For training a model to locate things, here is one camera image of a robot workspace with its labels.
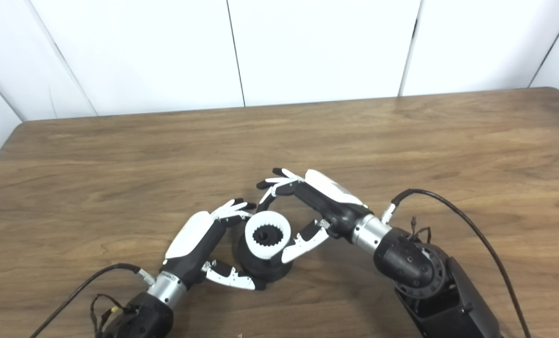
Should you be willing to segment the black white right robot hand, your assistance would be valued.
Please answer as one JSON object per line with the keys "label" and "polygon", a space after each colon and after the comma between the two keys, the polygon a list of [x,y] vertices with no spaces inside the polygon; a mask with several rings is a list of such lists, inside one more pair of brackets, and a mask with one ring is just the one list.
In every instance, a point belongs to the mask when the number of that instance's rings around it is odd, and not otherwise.
{"label": "black white right robot hand", "polygon": [[311,238],[305,239],[299,233],[294,244],[281,251],[282,263],[293,261],[330,237],[343,238],[354,244],[353,236],[359,223],[372,214],[363,201],[314,169],[308,169],[303,177],[285,168],[274,168],[273,173],[275,177],[256,184],[258,190],[266,190],[258,211],[267,210],[279,196],[294,195],[322,217],[312,222],[316,232]]}

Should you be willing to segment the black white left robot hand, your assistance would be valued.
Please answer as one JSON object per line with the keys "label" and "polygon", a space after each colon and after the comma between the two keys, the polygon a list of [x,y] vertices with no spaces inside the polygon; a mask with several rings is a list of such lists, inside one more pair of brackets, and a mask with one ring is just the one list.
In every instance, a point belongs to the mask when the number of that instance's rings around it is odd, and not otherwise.
{"label": "black white left robot hand", "polygon": [[160,272],[174,276],[187,289],[204,279],[223,286],[264,291],[267,283],[210,257],[228,228],[249,220],[256,204],[232,199],[212,212],[193,214],[172,240]]}

